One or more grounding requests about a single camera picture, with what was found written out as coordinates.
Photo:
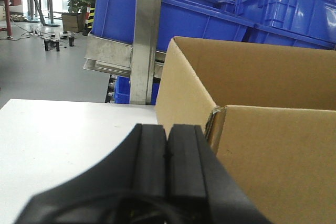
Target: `gray floor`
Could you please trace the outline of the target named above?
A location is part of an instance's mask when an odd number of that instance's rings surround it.
[[[39,23],[15,23],[30,30]],[[13,39],[25,33],[12,24]],[[42,27],[43,32],[61,31],[61,27]],[[7,32],[0,31],[0,39]],[[75,46],[61,40],[60,52],[45,51],[44,40],[31,36],[18,41],[0,40],[0,108],[11,98],[104,102],[109,75],[83,70],[86,37],[77,34]]]

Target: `cardboard box flap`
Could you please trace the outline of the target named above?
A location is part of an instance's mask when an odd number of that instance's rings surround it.
[[[173,124],[200,125],[206,132],[217,106],[173,40],[162,80],[155,110],[158,123],[164,125],[167,134]]]
[[[336,110],[334,51],[183,37],[173,41],[217,105]]]
[[[336,223],[336,111],[227,106],[217,157],[272,222]]]

